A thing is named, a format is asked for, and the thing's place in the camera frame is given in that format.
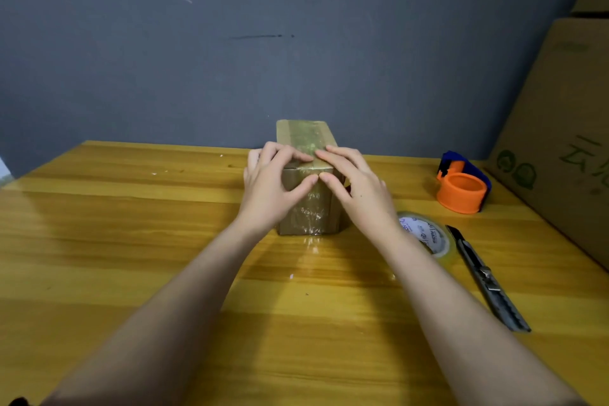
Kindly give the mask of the small taped cardboard box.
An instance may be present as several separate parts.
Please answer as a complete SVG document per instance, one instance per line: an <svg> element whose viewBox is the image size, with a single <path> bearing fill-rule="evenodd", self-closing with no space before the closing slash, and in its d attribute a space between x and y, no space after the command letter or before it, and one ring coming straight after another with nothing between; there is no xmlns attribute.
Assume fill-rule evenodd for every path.
<svg viewBox="0 0 609 406"><path fill-rule="evenodd" d="M294 160L282 172L281 181L287 191L301 184L310 174L331 173L340 182L345 177L329 163L317 158L316 150L336 146L327 123L307 120L279 120L277 141L313 157L312 162ZM319 181L306 197L297 203L278 224L279 235L328 235L339 233L349 225L344 209L328 186Z"/></svg>

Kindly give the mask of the clear packing tape roll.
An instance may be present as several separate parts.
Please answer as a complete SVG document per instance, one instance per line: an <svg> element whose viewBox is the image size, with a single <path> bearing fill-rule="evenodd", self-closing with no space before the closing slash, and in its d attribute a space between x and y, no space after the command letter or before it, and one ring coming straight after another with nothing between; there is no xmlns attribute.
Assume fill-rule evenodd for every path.
<svg viewBox="0 0 609 406"><path fill-rule="evenodd" d="M399 211L397 216L402 228L416 237L439 264L444 268L453 264L459 253L454 237L445 225L411 211Z"/></svg>

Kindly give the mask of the person's left hand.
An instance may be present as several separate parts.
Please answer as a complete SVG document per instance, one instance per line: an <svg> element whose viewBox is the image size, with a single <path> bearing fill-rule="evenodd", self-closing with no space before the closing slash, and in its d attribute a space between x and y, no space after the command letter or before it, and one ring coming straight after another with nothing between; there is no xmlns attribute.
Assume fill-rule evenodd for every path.
<svg viewBox="0 0 609 406"><path fill-rule="evenodd" d="M244 195L239 213L233 221L242 235L262 239L296 205L287 205L282 174L285 166L296 160L312 162L313 156L289 146L282 149L270 164L260 164L261 149L253 149L248 154L247 167L250 171L249 185L244 185Z"/></svg>

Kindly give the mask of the large cardboard box green print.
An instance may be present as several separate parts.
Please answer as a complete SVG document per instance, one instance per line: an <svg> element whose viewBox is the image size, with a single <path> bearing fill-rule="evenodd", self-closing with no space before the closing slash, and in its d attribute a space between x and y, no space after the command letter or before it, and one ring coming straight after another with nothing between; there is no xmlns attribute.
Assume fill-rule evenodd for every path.
<svg viewBox="0 0 609 406"><path fill-rule="evenodd" d="M560 18L487 170L609 271L609 18Z"/></svg>

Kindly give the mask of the person's right hand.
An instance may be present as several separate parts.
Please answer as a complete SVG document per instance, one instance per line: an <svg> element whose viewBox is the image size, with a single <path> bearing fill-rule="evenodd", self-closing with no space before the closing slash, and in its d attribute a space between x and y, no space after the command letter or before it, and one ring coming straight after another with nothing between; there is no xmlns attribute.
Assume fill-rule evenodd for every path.
<svg viewBox="0 0 609 406"><path fill-rule="evenodd" d="M316 150L316 156L329 163L327 149ZM385 183L372 170L355 169L339 173L346 177L351 186L351 204L342 207L352 223L379 250L392 248L402 242L405 231Z"/></svg>

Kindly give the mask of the person's right forearm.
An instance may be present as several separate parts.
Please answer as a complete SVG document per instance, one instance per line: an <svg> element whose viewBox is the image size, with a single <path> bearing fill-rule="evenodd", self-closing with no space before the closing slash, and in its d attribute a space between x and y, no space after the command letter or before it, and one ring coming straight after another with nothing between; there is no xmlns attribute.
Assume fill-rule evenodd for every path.
<svg viewBox="0 0 609 406"><path fill-rule="evenodd" d="M399 224L378 232L374 244L460 406L588 406Z"/></svg>

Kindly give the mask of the orange and blue tape dispenser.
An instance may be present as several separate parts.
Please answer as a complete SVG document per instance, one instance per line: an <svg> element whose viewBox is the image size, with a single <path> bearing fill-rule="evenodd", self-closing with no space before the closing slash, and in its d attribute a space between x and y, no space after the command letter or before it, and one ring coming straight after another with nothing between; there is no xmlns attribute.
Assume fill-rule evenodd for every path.
<svg viewBox="0 0 609 406"><path fill-rule="evenodd" d="M442 154L437 180L440 183L437 201L446 209L464 215L481 212L492 190L489 177L466 157L454 151Z"/></svg>

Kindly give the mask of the person's left forearm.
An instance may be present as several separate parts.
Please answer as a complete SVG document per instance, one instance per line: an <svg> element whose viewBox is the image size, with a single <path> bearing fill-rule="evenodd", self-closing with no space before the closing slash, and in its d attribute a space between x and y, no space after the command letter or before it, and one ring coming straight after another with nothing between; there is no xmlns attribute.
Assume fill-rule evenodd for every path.
<svg viewBox="0 0 609 406"><path fill-rule="evenodd" d="M273 228L235 219L41 406L175 406L249 253Z"/></svg>

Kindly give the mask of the black utility knife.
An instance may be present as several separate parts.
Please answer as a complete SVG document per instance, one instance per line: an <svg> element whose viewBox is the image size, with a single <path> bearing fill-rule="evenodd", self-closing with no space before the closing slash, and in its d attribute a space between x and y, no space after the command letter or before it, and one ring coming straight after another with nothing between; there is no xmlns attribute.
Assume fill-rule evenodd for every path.
<svg viewBox="0 0 609 406"><path fill-rule="evenodd" d="M512 332L530 333L530 326L473 246L460 230L449 225L446 228L493 315Z"/></svg>

